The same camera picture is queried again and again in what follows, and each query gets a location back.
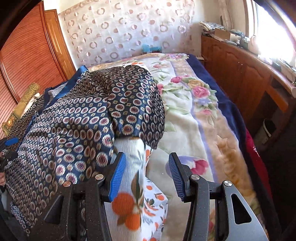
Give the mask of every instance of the person's hand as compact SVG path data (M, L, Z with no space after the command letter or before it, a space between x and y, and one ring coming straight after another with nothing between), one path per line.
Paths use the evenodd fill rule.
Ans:
M4 186L5 185L5 172L0 172L0 185Z

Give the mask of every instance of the silver bolt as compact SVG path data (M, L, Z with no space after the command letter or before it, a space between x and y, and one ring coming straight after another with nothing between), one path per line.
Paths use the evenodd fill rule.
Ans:
M70 186L71 185L71 182L70 181L65 181L64 183L63 183L63 186L66 188L66 187L68 187L68 186Z
M103 174L97 174L96 176L95 176L95 179L96 180L102 180L104 178L104 175Z
M230 187L230 186L232 186L232 182L226 180L226 181L224 181L224 185L227 186L227 187Z
M197 174L192 174L192 175L191 175L191 179L192 179L192 180L199 180L199 179L200 179L200 176L197 175Z

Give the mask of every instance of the blue gripper pad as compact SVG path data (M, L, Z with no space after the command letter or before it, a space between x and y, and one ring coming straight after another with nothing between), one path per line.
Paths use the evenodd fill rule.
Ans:
M184 197L186 196L185 184L172 154L169 155L168 165L170 167L170 172L172 174L172 178L175 184L178 197L181 198L183 202Z
M114 171L113 177L110 182L110 192L109 192L109 200L112 202L114 198L117 196L119 187L121 184L122 176L124 173L124 170L126 168L126 155L124 153L119 153L116 157L116 159L119 158L118 164L116 166L116 169Z
M5 145L6 146L11 146L11 145L16 144L16 143L18 143L18 138L14 137L14 138L11 138L11 139L7 140L5 142Z

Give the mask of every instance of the red fabric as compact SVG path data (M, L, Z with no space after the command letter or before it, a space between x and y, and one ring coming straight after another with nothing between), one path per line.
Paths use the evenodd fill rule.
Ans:
M270 197L272 198L267 169L266 169L265 164L263 163L261 157L259 156L259 154L255 148L254 141L253 141L248 130L247 130L247 134L246 134L246 147L247 147L247 152L249 153L249 155L252 159L253 165L254 165L265 189L267 190Z

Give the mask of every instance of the window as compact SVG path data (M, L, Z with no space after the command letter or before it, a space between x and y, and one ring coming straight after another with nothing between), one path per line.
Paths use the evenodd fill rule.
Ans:
M295 50L285 29L264 8L254 4L258 18L257 43L261 54L269 58L281 58L295 66Z

